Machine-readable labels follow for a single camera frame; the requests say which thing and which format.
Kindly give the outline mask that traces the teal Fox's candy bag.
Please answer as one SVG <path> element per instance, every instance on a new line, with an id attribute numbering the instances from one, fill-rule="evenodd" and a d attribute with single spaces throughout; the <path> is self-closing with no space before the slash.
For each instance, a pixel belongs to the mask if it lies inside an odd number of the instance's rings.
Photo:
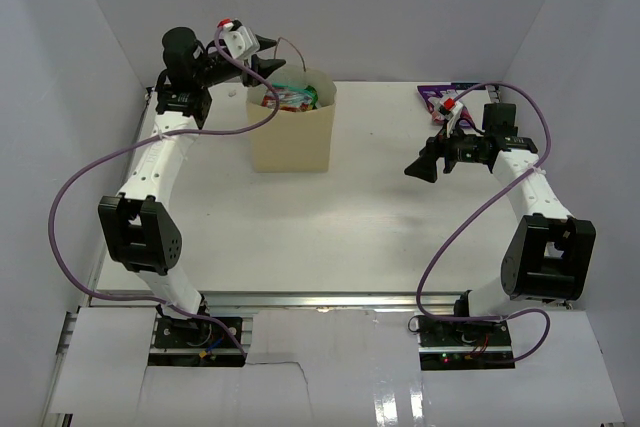
<path id="1" fill-rule="evenodd" d="M 288 112 L 307 112 L 317 109 L 319 97 L 317 90 L 311 85 L 293 87 L 290 85 L 274 84 L 273 90 L 267 90 L 260 105 L 274 109 L 279 101 L 280 109 Z"/>

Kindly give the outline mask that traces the purple snack pack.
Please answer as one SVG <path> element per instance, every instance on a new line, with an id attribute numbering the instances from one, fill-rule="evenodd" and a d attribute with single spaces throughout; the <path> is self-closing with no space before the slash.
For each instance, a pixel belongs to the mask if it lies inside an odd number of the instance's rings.
<path id="1" fill-rule="evenodd" d="M 425 102 L 432 122 L 437 125 L 446 125 L 449 118 L 443 114 L 443 112 L 449 109 L 458 92 L 465 90 L 467 87 L 470 87 L 470 84 L 448 83 L 418 85 L 417 92 Z"/>

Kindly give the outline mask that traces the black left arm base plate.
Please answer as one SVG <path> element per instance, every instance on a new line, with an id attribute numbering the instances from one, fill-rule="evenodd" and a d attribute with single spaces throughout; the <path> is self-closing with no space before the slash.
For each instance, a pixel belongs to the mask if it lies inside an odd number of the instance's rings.
<path id="1" fill-rule="evenodd" d="M 236 340 L 241 340 L 241 317 L 221 317 L 219 321 Z M 157 320 L 152 346 L 165 350 L 192 348 L 211 351 L 215 348 L 234 348 L 232 336 L 216 323 L 160 317 Z"/>

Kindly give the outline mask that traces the beige paper bag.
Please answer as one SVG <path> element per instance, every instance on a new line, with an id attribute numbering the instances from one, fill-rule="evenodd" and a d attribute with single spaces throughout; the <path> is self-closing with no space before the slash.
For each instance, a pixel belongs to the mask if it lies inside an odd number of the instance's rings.
<path id="1" fill-rule="evenodd" d="M 274 84 L 304 87 L 318 92 L 320 106 L 307 112 L 281 109 L 265 125 L 249 133 L 253 170 L 259 173 L 324 173 L 329 170 L 337 87 L 325 72 L 313 69 L 303 56 L 272 74 Z M 246 112 L 251 124 L 266 119 L 273 109 L 260 102 L 268 89 L 247 91 Z"/>

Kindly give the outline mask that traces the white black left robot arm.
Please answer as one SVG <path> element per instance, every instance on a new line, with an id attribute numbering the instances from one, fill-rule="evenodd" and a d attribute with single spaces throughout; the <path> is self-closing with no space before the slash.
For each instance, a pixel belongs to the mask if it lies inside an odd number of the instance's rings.
<path id="1" fill-rule="evenodd" d="M 111 259 L 149 287 L 163 314 L 180 318 L 177 334 L 191 346 L 209 339 L 212 324 L 200 314 L 201 293 L 178 264 L 182 235 L 169 213 L 171 192 L 188 150 L 204 131 L 210 88 L 234 78 L 247 87 L 264 83 L 286 63 L 259 57 L 276 44 L 237 20 L 223 21 L 208 45 L 188 27 L 167 31 L 164 68 L 149 101 L 155 110 L 151 140 L 118 193 L 98 205 Z"/>

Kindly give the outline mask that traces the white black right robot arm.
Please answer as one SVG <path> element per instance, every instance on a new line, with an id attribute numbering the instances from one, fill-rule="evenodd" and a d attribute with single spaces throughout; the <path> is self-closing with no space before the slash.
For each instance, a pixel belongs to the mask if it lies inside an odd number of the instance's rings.
<path id="1" fill-rule="evenodd" d="M 460 103 L 438 134 L 427 139 L 405 174 L 429 183 L 437 179 L 437 162 L 445 172 L 458 163 L 481 164 L 500 183 L 518 226 L 503 256 L 497 278 L 465 292 L 454 304 L 453 337 L 472 346 L 488 332 L 487 317 L 503 317 L 520 302 L 531 304 L 578 300 L 584 291 L 596 229 L 576 218 L 560 202 L 540 169 L 534 142 L 522 137 L 511 103 L 485 105 L 482 131 L 467 134 L 458 126 Z"/>

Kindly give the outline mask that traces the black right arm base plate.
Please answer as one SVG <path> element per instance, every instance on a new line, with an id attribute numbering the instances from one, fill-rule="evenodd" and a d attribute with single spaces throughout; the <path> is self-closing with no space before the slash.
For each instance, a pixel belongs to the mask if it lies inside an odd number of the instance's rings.
<path id="1" fill-rule="evenodd" d="M 408 321 L 408 328 L 425 348 L 461 347 L 464 351 L 479 352 L 482 348 L 505 350 L 512 346 L 505 322 L 444 322 L 417 315 Z"/>

